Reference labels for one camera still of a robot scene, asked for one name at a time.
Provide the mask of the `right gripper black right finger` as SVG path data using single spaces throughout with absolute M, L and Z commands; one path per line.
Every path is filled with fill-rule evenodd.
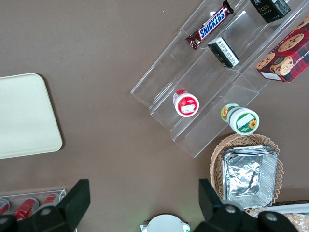
M 222 203 L 208 179 L 200 179 L 198 200 L 204 221 L 196 232 L 296 232 L 298 229 L 282 214 L 266 211 L 257 218 L 234 204 Z

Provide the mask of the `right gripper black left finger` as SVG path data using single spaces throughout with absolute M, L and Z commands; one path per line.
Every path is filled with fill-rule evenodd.
M 0 217 L 2 232 L 72 232 L 90 206 L 88 179 L 80 179 L 56 205 L 46 206 L 29 218 L 18 221 L 14 215 Z

